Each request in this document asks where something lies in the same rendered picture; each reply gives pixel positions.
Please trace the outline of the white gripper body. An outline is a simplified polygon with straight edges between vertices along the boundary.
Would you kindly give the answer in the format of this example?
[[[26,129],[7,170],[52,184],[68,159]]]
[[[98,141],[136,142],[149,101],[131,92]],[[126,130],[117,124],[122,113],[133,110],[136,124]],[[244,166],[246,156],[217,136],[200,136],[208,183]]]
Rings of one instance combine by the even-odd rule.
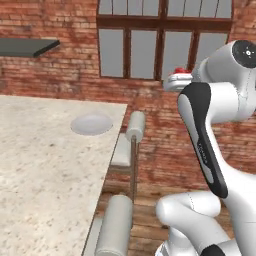
[[[191,83],[192,75],[190,73],[175,73],[168,76],[163,82],[163,89],[168,92],[179,92],[185,86]]]

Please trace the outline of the grey round plate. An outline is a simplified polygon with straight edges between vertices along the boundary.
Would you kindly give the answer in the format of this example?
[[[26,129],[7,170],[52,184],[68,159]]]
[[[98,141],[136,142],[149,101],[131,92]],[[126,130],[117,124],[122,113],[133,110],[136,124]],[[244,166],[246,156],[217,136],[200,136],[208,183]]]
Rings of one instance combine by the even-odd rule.
[[[109,131],[113,127],[113,121],[104,113],[88,113],[74,119],[70,127],[79,135],[95,136]]]

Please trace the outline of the brown framed window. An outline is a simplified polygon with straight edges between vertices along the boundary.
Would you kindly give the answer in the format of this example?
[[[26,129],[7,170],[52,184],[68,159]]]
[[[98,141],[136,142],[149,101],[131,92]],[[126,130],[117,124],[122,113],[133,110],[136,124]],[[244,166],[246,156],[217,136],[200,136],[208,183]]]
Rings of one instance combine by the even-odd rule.
[[[161,81],[224,45],[234,0],[98,0],[102,77]]]

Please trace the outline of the grey cushioned bar stool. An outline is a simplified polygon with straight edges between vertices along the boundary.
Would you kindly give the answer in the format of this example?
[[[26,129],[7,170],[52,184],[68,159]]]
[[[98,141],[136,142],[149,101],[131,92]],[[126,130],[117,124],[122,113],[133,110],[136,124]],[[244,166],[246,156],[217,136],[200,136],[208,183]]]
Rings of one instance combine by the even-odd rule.
[[[146,118],[142,111],[131,113],[126,131],[118,136],[109,166],[111,172],[130,174],[131,200],[135,199],[137,192],[139,143],[144,136],[145,124]]]
[[[112,196],[104,215],[94,218],[82,256],[127,256],[132,218],[132,200]]]

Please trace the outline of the dark grey wall shelf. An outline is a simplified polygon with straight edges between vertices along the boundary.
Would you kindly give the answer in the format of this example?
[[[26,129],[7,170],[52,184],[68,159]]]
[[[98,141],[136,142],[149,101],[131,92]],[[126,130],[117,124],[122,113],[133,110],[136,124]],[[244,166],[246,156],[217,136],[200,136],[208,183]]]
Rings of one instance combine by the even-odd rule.
[[[0,56],[38,57],[59,44],[52,39],[0,38]]]

